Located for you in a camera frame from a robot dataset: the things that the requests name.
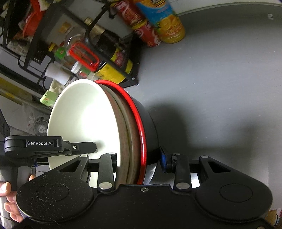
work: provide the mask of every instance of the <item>green box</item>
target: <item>green box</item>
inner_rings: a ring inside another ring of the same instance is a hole
[[[54,92],[51,92],[47,90],[44,95],[41,97],[40,102],[48,107],[53,107],[56,100],[58,98],[58,95]]]

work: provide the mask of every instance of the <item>white bowl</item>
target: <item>white bowl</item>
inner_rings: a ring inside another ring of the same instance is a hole
[[[60,94],[51,112],[47,135],[62,136],[70,142],[92,141],[97,150],[88,154],[90,159],[114,152],[117,153],[117,169],[120,168],[121,145],[116,117],[103,89],[91,80],[77,80]],[[77,156],[49,157],[49,167],[53,169]],[[91,187],[97,186],[97,175],[91,174]]]

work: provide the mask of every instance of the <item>metal pin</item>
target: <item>metal pin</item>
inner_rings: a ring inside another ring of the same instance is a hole
[[[99,184],[99,188],[101,188],[102,190],[107,190],[113,187],[113,184],[110,182],[102,182]]]
[[[184,189],[190,188],[190,184],[185,183],[185,182],[180,182],[176,184],[176,187],[180,190],[184,190]]]
[[[143,188],[141,188],[141,191],[142,191],[142,192],[147,192],[147,191],[149,191],[149,189],[148,189],[148,188],[143,187]]]

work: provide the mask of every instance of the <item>finger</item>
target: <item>finger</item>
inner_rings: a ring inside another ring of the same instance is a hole
[[[35,178],[35,176],[34,175],[31,175],[30,177],[29,177],[29,180],[33,180]]]
[[[21,221],[23,221],[23,217],[22,217],[21,215],[15,215],[15,214],[13,214],[13,213],[10,213],[10,217],[11,217],[14,221],[16,221],[16,222],[18,222],[18,223],[20,223]]]
[[[7,196],[11,192],[11,184],[9,182],[0,182],[0,196]]]
[[[21,214],[18,207],[17,207],[17,204],[15,204],[15,203],[8,203],[8,202],[4,203],[4,209],[8,213],[12,213],[12,214],[15,214],[15,215]]]
[[[7,195],[7,200],[10,203],[16,203],[16,194],[17,194],[17,191],[11,191],[11,193]]]

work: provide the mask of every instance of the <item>red can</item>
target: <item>red can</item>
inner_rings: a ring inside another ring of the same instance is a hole
[[[117,14],[122,17],[124,22],[129,26],[136,25],[145,19],[131,0],[123,0],[113,3],[111,7],[116,10]]]
[[[160,39],[156,34],[155,29],[147,20],[143,20],[137,25],[132,26],[132,29],[139,36],[139,38],[147,44],[147,46],[154,47],[160,43]]]

